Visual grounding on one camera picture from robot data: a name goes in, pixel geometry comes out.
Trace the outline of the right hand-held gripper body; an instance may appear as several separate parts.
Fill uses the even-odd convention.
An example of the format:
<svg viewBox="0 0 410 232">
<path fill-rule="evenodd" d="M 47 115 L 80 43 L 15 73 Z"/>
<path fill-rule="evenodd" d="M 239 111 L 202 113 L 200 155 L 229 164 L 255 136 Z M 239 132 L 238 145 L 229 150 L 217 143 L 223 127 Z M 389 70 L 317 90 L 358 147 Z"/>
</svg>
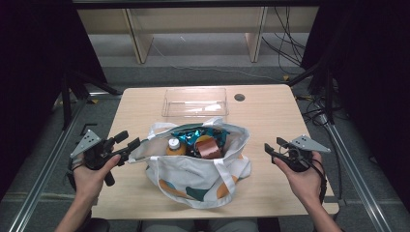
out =
<svg viewBox="0 0 410 232">
<path fill-rule="evenodd" d="M 295 172 L 304 172 L 308 170 L 312 164 L 312 152 L 330 153 L 331 149 L 323 146 L 317 141 L 311 139 L 303 134 L 288 142 L 287 147 L 280 147 L 286 149 L 284 155 L 284 162 Z"/>
</svg>

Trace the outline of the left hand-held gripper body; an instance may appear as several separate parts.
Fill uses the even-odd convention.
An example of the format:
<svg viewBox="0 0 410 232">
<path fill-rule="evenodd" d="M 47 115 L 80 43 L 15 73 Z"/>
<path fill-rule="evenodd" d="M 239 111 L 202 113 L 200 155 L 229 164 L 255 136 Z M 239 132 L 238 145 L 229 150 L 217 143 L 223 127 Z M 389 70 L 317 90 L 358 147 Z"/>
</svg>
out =
<svg viewBox="0 0 410 232">
<path fill-rule="evenodd" d="M 88 130 L 71 152 L 70 158 L 77 160 L 79 156 L 82 156 L 81 160 L 86 167 L 92 170 L 99 170 L 112 157 L 119 155 L 120 160 L 117 165 L 122 166 L 129 159 L 130 154 L 127 153 L 127 147 L 113 151 L 112 148 L 115 143 L 114 136 L 108 139 L 101 139 L 92 130 Z"/>
</svg>

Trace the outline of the blue chips bag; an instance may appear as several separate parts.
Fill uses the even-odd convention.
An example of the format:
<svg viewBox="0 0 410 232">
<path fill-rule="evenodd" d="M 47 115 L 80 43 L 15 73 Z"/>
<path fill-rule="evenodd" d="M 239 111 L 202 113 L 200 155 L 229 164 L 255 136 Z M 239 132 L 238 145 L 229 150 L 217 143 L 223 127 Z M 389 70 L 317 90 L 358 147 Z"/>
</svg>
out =
<svg viewBox="0 0 410 232">
<path fill-rule="evenodd" d="M 213 137 L 217 141 L 219 148 L 223 147 L 226 142 L 226 137 L 229 134 L 229 131 L 224 129 L 214 129 L 206 127 L 195 127 L 192 129 L 183 129 L 176 130 L 171 133 L 172 136 L 178 138 L 180 141 L 183 141 L 191 150 L 196 149 L 195 143 L 202 135 L 208 135 Z"/>
</svg>

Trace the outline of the brown carton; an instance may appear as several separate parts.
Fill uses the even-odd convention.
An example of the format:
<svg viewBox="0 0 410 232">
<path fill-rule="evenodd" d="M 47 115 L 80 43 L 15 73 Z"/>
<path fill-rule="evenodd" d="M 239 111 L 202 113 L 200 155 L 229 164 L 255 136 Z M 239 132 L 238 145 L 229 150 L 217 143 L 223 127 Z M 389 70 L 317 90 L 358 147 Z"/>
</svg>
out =
<svg viewBox="0 0 410 232">
<path fill-rule="evenodd" d="M 200 157 L 205 160 L 220 159 L 221 149 L 214 137 L 203 135 L 195 142 L 195 148 L 199 152 Z"/>
</svg>

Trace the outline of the white patterned tote bag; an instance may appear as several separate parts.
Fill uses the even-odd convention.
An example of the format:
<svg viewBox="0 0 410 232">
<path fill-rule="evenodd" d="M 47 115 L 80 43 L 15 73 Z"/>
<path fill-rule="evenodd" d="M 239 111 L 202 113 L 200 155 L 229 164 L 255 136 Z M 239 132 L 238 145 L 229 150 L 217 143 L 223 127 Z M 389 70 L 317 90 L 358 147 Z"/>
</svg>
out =
<svg viewBox="0 0 410 232">
<path fill-rule="evenodd" d="M 221 147 L 220 159 L 203 159 L 199 152 L 186 144 L 184 156 L 169 156 L 166 153 L 168 140 L 176 130 L 206 127 L 229 131 Z M 146 175 L 163 194 L 170 199 L 195 209 L 211 209 L 232 201 L 238 181 L 251 173 L 250 160 L 243 155 L 249 140 L 245 128 L 227 124 L 221 117 L 204 123 L 177 126 L 172 123 L 156 123 L 148 136 L 132 152 L 130 163 L 145 161 Z"/>
</svg>

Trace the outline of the clear plastic box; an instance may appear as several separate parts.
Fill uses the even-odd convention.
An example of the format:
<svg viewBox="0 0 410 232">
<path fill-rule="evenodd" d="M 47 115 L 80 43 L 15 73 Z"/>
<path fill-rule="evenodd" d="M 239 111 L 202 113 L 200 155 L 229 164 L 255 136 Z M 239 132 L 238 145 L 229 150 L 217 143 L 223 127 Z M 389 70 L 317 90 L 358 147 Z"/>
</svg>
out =
<svg viewBox="0 0 410 232">
<path fill-rule="evenodd" d="M 165 91 L 163 117 L 214 117 L 227 114 L 225 88 L 170 88 Z"/>
</svg>

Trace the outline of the person's right hand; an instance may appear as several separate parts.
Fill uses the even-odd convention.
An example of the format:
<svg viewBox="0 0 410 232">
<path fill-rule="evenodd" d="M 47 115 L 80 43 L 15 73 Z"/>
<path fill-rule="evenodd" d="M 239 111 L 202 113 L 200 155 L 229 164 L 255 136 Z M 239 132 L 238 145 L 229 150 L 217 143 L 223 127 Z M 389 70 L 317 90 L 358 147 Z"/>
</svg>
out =
<svg viewBox="0 0 410 232">
<path fill-rule="evenodd" d="M 275 165 L 284 173 L 292 192 L 306 209 L 321 207 L 319 200 L 321 178 L 314 168 L 304 172 L 294 172 L 286 163 L 274 158 Z"/>
</svg>

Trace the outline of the person's left hand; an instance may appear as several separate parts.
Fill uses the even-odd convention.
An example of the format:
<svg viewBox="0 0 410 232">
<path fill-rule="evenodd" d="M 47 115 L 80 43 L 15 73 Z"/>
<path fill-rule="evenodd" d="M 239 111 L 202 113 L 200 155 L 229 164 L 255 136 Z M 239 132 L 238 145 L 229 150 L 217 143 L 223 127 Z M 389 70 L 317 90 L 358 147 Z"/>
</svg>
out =
<svg viewBox="0 0 410 232">
<path fill-rule="evenodd" d="M 120 156 L 115 155 L 99 170 L 92 170 L 83 164 L 77 164 L 73 169 L 76 187 L 73 203 L 80 207 L 90 208 L 103 188 L 105 176 L 119 160 Z"/>
</svg>

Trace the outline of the orange drink bottle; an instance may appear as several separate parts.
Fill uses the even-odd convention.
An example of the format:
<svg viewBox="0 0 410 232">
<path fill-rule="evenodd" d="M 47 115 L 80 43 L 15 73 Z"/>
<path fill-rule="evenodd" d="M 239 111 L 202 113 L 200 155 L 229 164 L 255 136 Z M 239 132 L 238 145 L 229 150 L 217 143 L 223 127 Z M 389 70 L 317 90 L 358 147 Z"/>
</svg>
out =
<svg viewBox="0 0 410 232">
<path fill-rule="evenodd" d="M 178 138 L 170 138 L 166 148 L 166 153 L 169 156 L 184 156 L 186 154 L 186 144 L 181 142 Z"/>
</svg>

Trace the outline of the grey tape strip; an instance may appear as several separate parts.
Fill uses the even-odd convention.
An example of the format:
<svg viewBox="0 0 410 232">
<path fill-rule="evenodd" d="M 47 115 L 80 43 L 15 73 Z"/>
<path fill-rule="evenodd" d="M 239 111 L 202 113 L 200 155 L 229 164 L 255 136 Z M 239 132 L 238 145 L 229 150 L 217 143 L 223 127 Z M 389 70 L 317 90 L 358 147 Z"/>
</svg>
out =
<svg viewBox="0 0 410 232">
<path fill-rule="evenodd" d="M 326 195 L 323 200 L 324 204 L 331 204 L 331 203 L 337 203 L 338 206 L 345 206 L 346 201 L 343 198 L 337 198 L 336 196 L 330 196 Z"/>
</svg>

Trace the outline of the black metal stand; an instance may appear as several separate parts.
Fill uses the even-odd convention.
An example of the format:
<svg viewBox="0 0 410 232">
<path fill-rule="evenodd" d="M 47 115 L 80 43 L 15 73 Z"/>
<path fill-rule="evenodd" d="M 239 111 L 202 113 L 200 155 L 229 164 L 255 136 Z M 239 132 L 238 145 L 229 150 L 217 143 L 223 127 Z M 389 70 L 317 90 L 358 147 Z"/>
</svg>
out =
<svg viewBox="0 0 410 232">
<path fill-rule="evenodd" d="M 296 77 L 291 78 L 286 84 L 292 87 L 306 78 L 311 76 L 311 81 L 307 87 L 311 94 L 317 94 L 324 91 L 325 106 L 324 113 L 328 122 L 332 125 L 334 123 L 333 117 L 333 78 L 327 61 L 319 61 L 309 69 L 305 70 Z"/>
<path fill-rule="evenodd" d="M 63 101 L 64 112 L 64 130 L 70 125 L 73 118 L 70 92 L 73 92 L 78 100 L 86 100 L 90 96 L 90 92 L 85 87 L 86 83 L 90 83 L 113 96 L 122 95 L 121 91 L 110 87 L 105 82 L 97 80 L 96 78 L 93 78 L 83 72 L 75 71 L 72 69 L 66 69 L 61 78 L 61 96 Z"/>
</svg>

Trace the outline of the person's grey trousers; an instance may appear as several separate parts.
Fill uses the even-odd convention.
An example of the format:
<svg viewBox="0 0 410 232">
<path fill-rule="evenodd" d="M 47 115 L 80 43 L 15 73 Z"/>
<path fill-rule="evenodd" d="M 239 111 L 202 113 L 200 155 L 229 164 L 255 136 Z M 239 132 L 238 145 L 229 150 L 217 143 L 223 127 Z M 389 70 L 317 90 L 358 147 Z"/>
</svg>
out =
<svg viewBox="0 0 410 232">
<path fill-rule="evenodd" d="M 256 218 L 146 220 L 141 232 L 259 232 Z"/>
</svg>

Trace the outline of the black curtain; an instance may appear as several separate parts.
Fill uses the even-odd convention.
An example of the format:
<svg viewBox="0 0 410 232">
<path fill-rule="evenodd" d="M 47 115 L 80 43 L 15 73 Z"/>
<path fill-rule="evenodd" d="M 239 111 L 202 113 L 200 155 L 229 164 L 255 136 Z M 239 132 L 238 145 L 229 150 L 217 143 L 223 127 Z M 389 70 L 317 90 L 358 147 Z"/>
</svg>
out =
<svg viewBox="0 0 410 232">
<path fill-rule="evenodd" d="M 302 67 L 312 67 L 355 8 L 333 77 L 359 134 L 410 212 L 410 0 L 324 0 Z"/>
<path fill-rule="evenodd" d="M 73 0 L 0 0 L 0 200 L 31 154 L 67 70 L 106 82 Z"/>
</svg>

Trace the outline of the beige wooden desk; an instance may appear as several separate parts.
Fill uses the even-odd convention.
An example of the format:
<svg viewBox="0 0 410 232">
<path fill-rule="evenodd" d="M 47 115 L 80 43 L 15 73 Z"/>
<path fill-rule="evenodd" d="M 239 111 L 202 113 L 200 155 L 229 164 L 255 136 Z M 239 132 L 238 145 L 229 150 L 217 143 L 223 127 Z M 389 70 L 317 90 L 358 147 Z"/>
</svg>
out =
<svg viewBox="0 0 410 232">
<path fill-rule="evenodd" d="M 308 33 L 316 7 L 229 7 L 80 10 L 89 34 L 128 34 L 136 62 L 146 62 L 156 34 L 242 33 L 252 63 L 258 60 L 262 35 L 281 33 L 285 22 L 292 33 Z"/>
</svg>

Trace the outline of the aluminium floor rail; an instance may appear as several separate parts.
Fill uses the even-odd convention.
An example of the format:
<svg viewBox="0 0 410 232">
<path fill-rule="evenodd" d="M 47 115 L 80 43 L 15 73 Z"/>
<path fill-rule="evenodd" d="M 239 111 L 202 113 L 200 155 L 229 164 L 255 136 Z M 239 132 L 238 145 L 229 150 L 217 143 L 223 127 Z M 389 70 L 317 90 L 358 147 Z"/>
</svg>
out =
<svg viewBox="0 0 410 232">
<path fill-rule="evenodd" d="M 39 174 L 35 179 L 34 185 L 30 191 L 26 194 L 24 201 L 13 220 L 8 232 L 24 232 L 26 225 L 28 224 L 31 216 L 36 209 L 38 202 L 41 198 L 41 194 L 50 179 L 52 172 L 55 169 L 57 161 L 60 159 L 61 154 L 67 144 L 67 141 L 72 133 L 73 127 L 76 123 L 78 115 L 84 108 L 87 100 L 78 100 L 73 106 L 72 119 L 69 123 L 63 127 L 60 132 L 57 141 L 55 142 L 51 152 L 49 153 L 47 160 Z"/>
<path fill-rule="evenodd" d="M 365 207 L 373 226 L 375 227 L 375 230 L 377 232 L 393 232 L 382 208 L 377 203 L 376 198 L 366 184 L 362 173 L 358 169 L 348 149 L 346 148 L 346 145 L 337 131 L 336 126 L 328 120 L 326 115 L 322 115 L 320 120 L 324 124 L 327 132 L 330 134 L 331 140 L 335 144 L 335 150 L 338 153 L 339 160 L 343 164 L 347 175 L 355 188 L 355 191 L 359 195 L 361 202 Z"/>
</svg>

